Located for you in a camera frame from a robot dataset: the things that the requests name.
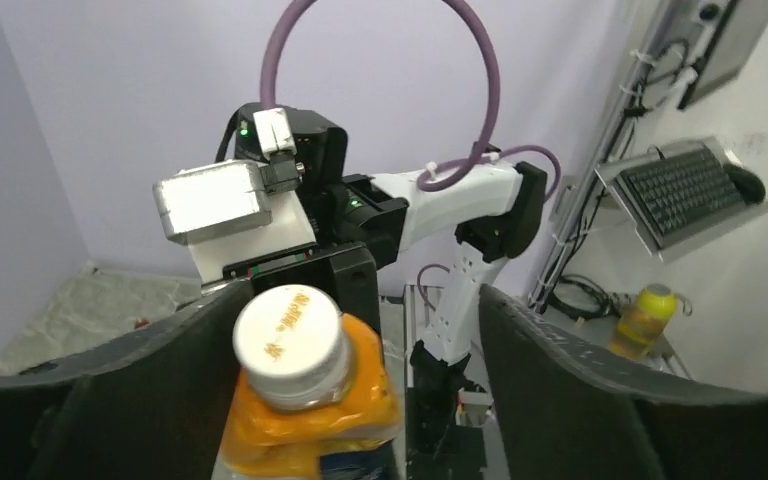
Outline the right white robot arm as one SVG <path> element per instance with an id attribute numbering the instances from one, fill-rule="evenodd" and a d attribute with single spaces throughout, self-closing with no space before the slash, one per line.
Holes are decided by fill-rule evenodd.
<path id="1" fill-rule="evenodd" d="M 257 161 L 269 195 L 296 192 L 302 214 L 288 233 L 275 225 L 254 230 L 245 257 L 223 266 L 225 278 L 249 277 L 265 286 L 276 285 L 280 276 L 308 282 L 315 262 L 353 243 L 364 244 L 382 267 L 419 240 L 454 228 L 459 258 L 450 285 L 410 357 L 414 439 L 421 452 L 442 448 L 454 437 L 456 393 L 471 387 L 464 370 L 479 290 L 534 239 L 546 173 L 489 150 L 458 182 L 436 180 L 431 170 L 344 176 L 348 137 L 342 128 L 314 111 L 286 108 L 296 151 L 267 155 L 258 111 L 250 103 L 233 113 L 219 150 Z"/>

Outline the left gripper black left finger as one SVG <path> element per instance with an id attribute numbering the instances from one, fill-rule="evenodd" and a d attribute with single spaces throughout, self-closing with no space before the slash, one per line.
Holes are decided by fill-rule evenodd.
<path id="1" fill-rule="evenodd" d="M 0 479 L 208 479 L 239 375 L 234 282 L 87 351 L 0 376 Z"/>

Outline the orange juice bottle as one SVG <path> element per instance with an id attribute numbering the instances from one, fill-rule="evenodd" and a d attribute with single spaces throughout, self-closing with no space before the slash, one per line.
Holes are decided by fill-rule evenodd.
<path id="1" fill-rule="evenodd" d="M 354 365 L 337 401 L 300 411 L 265 403 L 239 377 L 220 457 L 250 479 L 391 479 L 392 441 L 401 429 L 400 402 L 382 360 L 380 338 L 346 314 Z"/>

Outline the white bottle cap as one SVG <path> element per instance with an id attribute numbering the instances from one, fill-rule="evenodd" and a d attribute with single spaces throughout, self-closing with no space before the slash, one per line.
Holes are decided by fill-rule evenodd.
<path id="1" fill-rule="evenodd" d="M 271 288 L 245 305 L 232 333 L 247 383 L 269 406 L 301 411 L 335 403 L 354 369 L 342 311 L 318 288 Z"/>

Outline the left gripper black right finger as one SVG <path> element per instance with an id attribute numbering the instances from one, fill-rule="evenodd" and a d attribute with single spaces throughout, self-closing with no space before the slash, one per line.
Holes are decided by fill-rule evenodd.
<path id="1" fill-rule="evenodd" d="M 478 318 L 514 479 L 768 479 L 768 394 L 656 371 L 491 286 Z"/>

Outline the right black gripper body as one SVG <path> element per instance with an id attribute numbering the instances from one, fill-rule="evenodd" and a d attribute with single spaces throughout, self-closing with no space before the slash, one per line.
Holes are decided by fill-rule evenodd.
<path id="1" fill-rule="evenodd" d="M 313 286 L 343 312 L 381 332 L 377 265 L 361 242 L 330 247 L 308 243 L 279 250 L 226 265 L 222 278 L 248 280 L 257 293 L 288 284 Z"/>

